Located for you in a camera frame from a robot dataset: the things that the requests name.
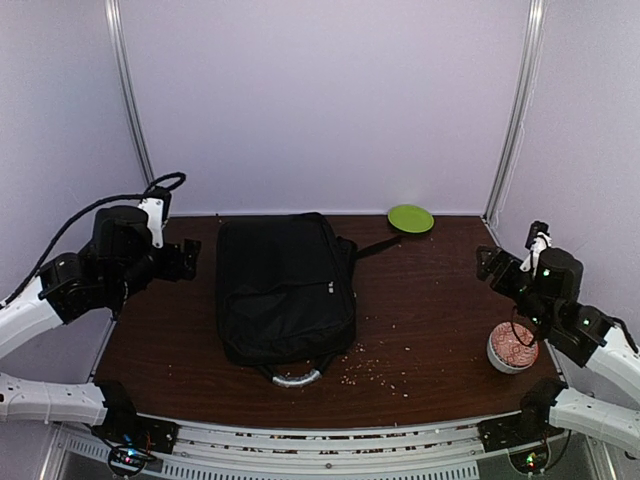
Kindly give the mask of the black student bag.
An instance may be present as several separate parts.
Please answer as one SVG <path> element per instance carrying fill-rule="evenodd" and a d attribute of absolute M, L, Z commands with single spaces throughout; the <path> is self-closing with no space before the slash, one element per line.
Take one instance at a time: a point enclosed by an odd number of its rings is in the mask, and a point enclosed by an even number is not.
<path fill-rule="evenodd" d="M 396 235 L 359 248 L 319 213 L 222 224 L 215 299 L 227 359 L 280 388 L 320 380 L 356 339 L 357 262 L 401 241 Z"/>

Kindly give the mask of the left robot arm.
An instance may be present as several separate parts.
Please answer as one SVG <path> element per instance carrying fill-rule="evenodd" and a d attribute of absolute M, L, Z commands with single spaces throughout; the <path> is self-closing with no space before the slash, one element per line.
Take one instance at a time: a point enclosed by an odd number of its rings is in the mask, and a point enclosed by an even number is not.
<path fill-rule="evenodd" d="M 69 218 L 1 302 L 1 354 L 94 310 L 106 309 L 117 318 L 126 302 L 155 280 L 194 279 L 200 242 L 164 239 L 172 193 L 185 180 L 183 172 L 165 174 L 141 193 L 99 199 Z M 89 241 L 77 252 L 53 256 L 53 246 L 88 213 L 94 216 Z M 123 444 L 137 442 L 144 433 L 142 419 L 117 381 L 63 384 L 2 375 L 1 419 L 83 423 Z"/>

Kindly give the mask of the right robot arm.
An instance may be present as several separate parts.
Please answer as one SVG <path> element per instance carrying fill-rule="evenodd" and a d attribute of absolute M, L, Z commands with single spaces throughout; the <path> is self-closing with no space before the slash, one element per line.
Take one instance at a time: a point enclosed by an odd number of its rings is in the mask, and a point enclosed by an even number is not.
<path fill-rule="evenodd" d="M 639 347 L 624 322 L 579 303 L 583 265 L 556 247 L 543 249 L 534 265 L 499 247 L 476 250 L 477 277 L 511 299 L 530 320 L 534 337 L 545 340 L 575 365 L 639 397 Z M 548 427 L 576 431 L 639 454 L 639 412 L 597 400 L 556 379 L 542 379 L 520 402 L 512 430 L 535 440 Z"/>

